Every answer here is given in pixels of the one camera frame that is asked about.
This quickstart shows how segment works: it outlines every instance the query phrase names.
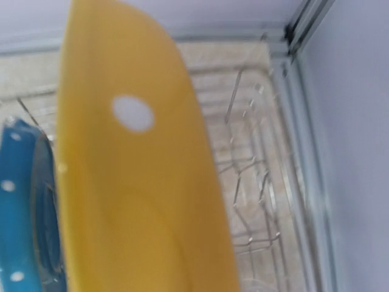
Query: dish drainer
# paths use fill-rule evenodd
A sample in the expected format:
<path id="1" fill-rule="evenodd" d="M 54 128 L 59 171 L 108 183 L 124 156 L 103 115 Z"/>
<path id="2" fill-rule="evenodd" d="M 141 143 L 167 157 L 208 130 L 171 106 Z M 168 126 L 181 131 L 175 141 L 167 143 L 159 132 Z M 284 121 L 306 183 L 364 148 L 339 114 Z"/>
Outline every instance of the dish drainer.
<path id="1" fill-rule="evenodd" d="M 222 184 L 240 278 L 269 291 L 304 291 L 308 276 L 303 257 L 309 255 L 299 249 L 290 209 L 295 204 L 292 192 L 301 197 L 301 190 L 295 165 L 285 169 L 292 152 L 271 69 L 254 62 L 188 69 Z M 52 85 L 3 98 L 2 105 L 8 111 L 19 105 L 19 115 L 40 127 L 53 146 L 55 90 Z M 34 108 L 39 99 L 45 106 Z"/>
<path id="2" fill-rule="evenodd" d="M 294 40 L 303 40 L 310 28 L 306 23 L 298 26 L 312 17 L 310 6 L 302 7 L 301 18 L 295 20 L 294 29 L 300 31 Z M 332 259 L 325 214 L 312 211 L 318 199 L 309 195 L 312 176 L 307 181 L 306 174 L 314 165 L 302 159 L 303 151 L 307 156 L 314 152 L 306 134 L 310 129 L 299 126 L 309 123 L 307 112 L 301 112 L 305 93 L 296 51 L 302 42 L 290 46 L 283 27 L 266 24 L 244 29 L 197 27 L 171 34 L 179 47 L 209 41 L 261 41 L 269 46 L 270 58 L 264 63 L 240 60 L 197 66 L 187 62 L 188 70 L 210 136 L 243 287 L 248 286 L 247 291 L 330 291 Z M 13 52 L 37 51 L 22 45 Z M 0 111 L 34 123 L 55 147 L 56 90 L 56 84 L 48 84 L 0 94 Z"/>

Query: dish rack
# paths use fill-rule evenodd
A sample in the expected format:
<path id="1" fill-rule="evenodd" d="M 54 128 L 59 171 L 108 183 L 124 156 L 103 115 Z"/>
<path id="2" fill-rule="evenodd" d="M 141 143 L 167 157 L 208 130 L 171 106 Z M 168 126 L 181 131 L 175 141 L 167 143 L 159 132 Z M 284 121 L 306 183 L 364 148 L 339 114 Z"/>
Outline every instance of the dish rack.
<path id="1" fill-rule="evenodd" d="M 308 291 L 306 263 L 313 259 L 303 249 L 307 234 L 298 228 L 305 213 L 303 184 L 272 70 L 246 61 L 188 70 L 208 129 L 243 290 Z M 55 147 L 55 91 L 48 85 L 8 96 L 0 111 L 16 111 Z M 34 106 L 39 100 L 44 107 Z"/>

